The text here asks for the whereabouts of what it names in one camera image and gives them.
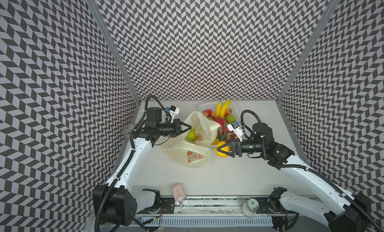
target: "white table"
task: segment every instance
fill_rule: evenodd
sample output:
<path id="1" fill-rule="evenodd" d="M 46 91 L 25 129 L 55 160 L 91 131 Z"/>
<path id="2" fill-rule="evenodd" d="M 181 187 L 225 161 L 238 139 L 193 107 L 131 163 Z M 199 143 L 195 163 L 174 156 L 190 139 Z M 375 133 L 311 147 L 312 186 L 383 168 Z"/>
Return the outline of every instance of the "white table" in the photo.
<path id="1" fill-rule="evenodd" d="M 273 130 L 275 141 L 296 152 L 276 102 L 272 100 L 232 101 L 239 112 L 245 109 L 254 111 Z M 198 111 L 204 101 L 164 101 L 165 107 L 174 105 L 180 108 L 176 118 L 184 121 L 192 111 Z M 149 102 L 148 107 L 158 107 L 157 102 Z M 141 103 L 136 122 L 142 116 L 144 102 Z M 252 128 L 256 119 L 248 124 Z M 313 193 L 284 172 L 269 166 L 262 159 L 243 157 L 218 157 L 215 152 L 212 161 L 205 167 L 196 169 L 184 167 L 175 162 L 158 146 L 145 158 L 135 178 L 133 194 L 143 188 L 157 189 L 162 196 L 171 196 L 171 188 L 182 184 L 186 195 L 269 195 L 274 187 L 284 187 L 295 194 L 312 196 Z"/>

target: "red wire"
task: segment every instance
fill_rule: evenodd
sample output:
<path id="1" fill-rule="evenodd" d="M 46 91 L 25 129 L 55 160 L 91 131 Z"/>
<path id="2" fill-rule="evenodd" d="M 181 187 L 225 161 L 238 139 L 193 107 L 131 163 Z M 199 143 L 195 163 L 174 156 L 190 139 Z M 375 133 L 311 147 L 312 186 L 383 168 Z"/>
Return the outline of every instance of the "red wire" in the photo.
<path id="1" fill-rule="evenodd" d="M 160 225 L 160 223 L 161 223 L 161 215 L 163 214 L 163 210 L 164 210 L 164 204 L 163 204 L 163 208 L 161 209 L 161 211 L 160 211 L 160 216 L 159 216 L 159 225 Z"/>

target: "strawberry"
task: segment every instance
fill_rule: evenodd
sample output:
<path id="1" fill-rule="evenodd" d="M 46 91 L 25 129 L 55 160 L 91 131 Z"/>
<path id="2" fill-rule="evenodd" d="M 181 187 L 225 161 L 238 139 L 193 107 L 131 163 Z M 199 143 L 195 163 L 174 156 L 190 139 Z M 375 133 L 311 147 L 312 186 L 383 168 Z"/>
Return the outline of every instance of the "strawberry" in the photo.
<path id="1" fill-rule="evenodd" d="M 227 115 L 230 115 L 232 113 L 232 109 L 227 109 L 226 111 L 225 111 L 225 115 L 227 116 Z"/>
<path id="2" fill-rule="evenodd" d="M 231 132 L 227 132 L 227 136 L 225 137 L 225 140 L 229 140 L 231 138 Z"/>
<path id="3" fill-rule="evenodd" d="M 203 115 L 208 118 L 211 115 L 211 113 L 212 113 L 212 110 L 208 109 L 203 112 Z"/>

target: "chevron pattern wallpaper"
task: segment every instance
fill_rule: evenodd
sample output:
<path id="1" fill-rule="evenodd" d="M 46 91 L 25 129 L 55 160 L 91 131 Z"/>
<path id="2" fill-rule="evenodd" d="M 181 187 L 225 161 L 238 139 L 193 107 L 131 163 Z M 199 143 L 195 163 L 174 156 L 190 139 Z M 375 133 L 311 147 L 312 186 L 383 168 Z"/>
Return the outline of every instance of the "chevron pattern wallpaper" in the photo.
<path id="1" fill-rule="evenodd" d="M 342 0 L 283 101 L 311 165 L 368 195 L 381 227 L 383 8 L 384 0 Z"/>
<path id="2" fill-rule="evenodd" d="M 135 103 L 83 0 L 0 0 L 0 231 L 79 231 Z"/>
<path id="3" fill-rule="evenodd" d="M 273 99 L 330 0 L 96 0 L 141 99 Z"/>

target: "yellow banana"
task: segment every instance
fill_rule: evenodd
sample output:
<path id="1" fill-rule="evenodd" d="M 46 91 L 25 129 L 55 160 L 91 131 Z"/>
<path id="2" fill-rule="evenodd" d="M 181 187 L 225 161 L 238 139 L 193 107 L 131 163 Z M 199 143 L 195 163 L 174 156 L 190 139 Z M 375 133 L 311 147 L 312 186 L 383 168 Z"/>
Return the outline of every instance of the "yellow banana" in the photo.
<path id="1" fill-rule="evenodd" d="M 221 108 L 221 101 L 218 102 L 217 106 L 216 106 L 216 111 L 215 111 L 215 118 L 218 117 L 220 115 L 220 108 Z"/>
<path id="2" fill-rule="evenodd" d="M 227 111 L 229 105 L 231 104 L 231 100 L 228 99 L 225 104 L 223 105 L 223 107 L 220 109 L 220 117 L 224 117 L 225 116 L 225 112 Z"/>

